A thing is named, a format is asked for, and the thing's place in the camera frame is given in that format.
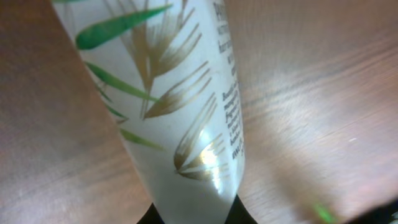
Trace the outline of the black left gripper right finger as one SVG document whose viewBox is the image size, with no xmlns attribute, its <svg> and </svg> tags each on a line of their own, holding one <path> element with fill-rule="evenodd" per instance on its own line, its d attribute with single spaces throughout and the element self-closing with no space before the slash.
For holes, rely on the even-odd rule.
<svg viewBox="0 0 398 224">
<path fill-rule="evenodd" d="M 257 221 L 250 215 L 237 195 L 235 196 L 225 224 L 257 224 Z"/>
</svg>

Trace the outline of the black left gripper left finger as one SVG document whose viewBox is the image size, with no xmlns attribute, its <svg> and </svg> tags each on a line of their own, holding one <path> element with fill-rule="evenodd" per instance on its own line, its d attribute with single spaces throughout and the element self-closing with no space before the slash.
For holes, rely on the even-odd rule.
<svg viewBox="0 0 398 224">
<path fill-rule="evenodd" d="M 164 221 L 152 203 L 137 224 L 164 224 Z"/>
</svg>

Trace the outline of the white Pantene tube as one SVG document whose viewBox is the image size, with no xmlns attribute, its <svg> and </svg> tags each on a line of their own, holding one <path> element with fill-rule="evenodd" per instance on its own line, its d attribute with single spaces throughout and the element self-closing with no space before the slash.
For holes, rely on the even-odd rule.
<svg viewBox="0 0 398 224">
<path fill-rule="evenodd" d="M 223 1 L 53 1 L 164 223 L 224 223 L 244 172 Z"/>
</svg>

